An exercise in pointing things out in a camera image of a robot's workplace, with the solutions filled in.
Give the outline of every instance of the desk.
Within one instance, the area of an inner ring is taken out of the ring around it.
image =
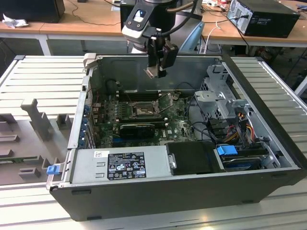
[[[282,1],[283,4],[296,9],[296,1]],[[24,28],[11,29],[0,23],[0,37],[8,38],[32,38],[40,42],[44,55],[52,55],[49,47],[49,39],[82,40],[83,50],[85,50],[84,40],[108,40],[125,41],[120,31],[120,13],[111,11],[111,5],[103,0],[89,0],[87,3],[77,3],[77,0],[64,0],[65,13],[59,23],[30,23]],[[116,24],[116,25],[94,25],[82,22],[78,17],[89,23],[96,24]],[[220,13],[208,12],[203,14],[204,22],[222,21],[225,19]],[[212,32],[209,42],[211,44],[245,45],[238,31],[231,22],[220,23],[221,30]],[[215,27],[213,23],[205,24],[202,35],[208,33]],[[298,20],[288,38],[264,38],[245,37],[251,46],[284,46],[284,47],[306,47],[307,46],[307,19]]]
[[[297,1],[283,0],[282,3],[286,6],[292,7],[296,10],[296,4],[302,4]],[[218,12],[205,12],[203,14],[203,22],[216,22],[227,19]],[[218,24],[221,30],[215,29],[209,38],[210,44],[224,44],[224,45],[245,45],[236,27],[230,22],[223,22]],[[214,23],[205,23],[202,35],[207,38],[209,32],[215,27]],[[281,47],[307,47],[307,19],[299,19],[288,38],[276,37],[244,37],[250,46],[281,46]]]
[[[0,37],[8,38],[31,38],[40,42],[44,55],[52,55],[49,47],[49,39],[64,40],[107,40],[125,41],[120,31],[120,13],[111,11],[111,5],[103,0],[90,0],[87,3],[78,3],[77,0],[64,0],[65,13],[59,23],[29,23],[30,26],[11,29],[0,23]],[[72,15],[72,11],[81,19],[96,24],[82,22]]]

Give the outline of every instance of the white cable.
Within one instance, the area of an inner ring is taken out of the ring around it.
[[[227,20],[227,21],[230,21],[230,20],[233,20],[233,19],[238,19],[238,18],[237,18],[237,17],[229,18],[229,20]],[[205,50],[204,50],[203,54],[206,54],[206,52],[207,52],[208,41],[209,41],[209,38],[210,38],[211,33],[212,33],[215,29],[221,29],[221,27],[219,27],[219,26],[217,25],[218,23],[219,23],[219,21],[216,21],[216,22],[215,22],[216,27],[214,27],[214,28],[210,31],[210,33],[208,34],[207,42],[206,42]]]
[[[203,54],[206,54],[206,52],[207,52],[208,41],[209,41],[209,38],[210,38],[211,33],[212,33],[215,29],[221,29],[221,27],[219,27],[219,26],[217,25],[217,21],[215,22],[215,25],[216,25],[216,27],[214,27],[214,28],[210,31],[210,33],[208,34],[207,42],[206,42],[205,50],[204,50]]]

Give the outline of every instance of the black computer tower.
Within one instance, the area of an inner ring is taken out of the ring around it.
[[[300,14],[274,0],[232,0],[227,17],[245,36],[287,38]]]

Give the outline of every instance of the table leg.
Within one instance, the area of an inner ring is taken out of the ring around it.
[[[307,89],[307,76],[305,79],[300,83],[300,85],[297,87],[297,89],[294,91],[297,96],[301,96],[302,93]]]
[[[81,47],[82,47],[82,51],[83,51],[83,52],[87,52],[86,44],[85,44],[85,41],[84,41],[84,40],[81,40]]]
[[[52,56],[53,52],[48,42],[48,37],[45,34],[37,35],[37,40],[39,40],[40,46],[43,50],[45,56]]]

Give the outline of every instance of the power supply label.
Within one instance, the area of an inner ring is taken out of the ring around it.
[[[146,177],[144,152],[109,154],[107,178],[122,180]]]

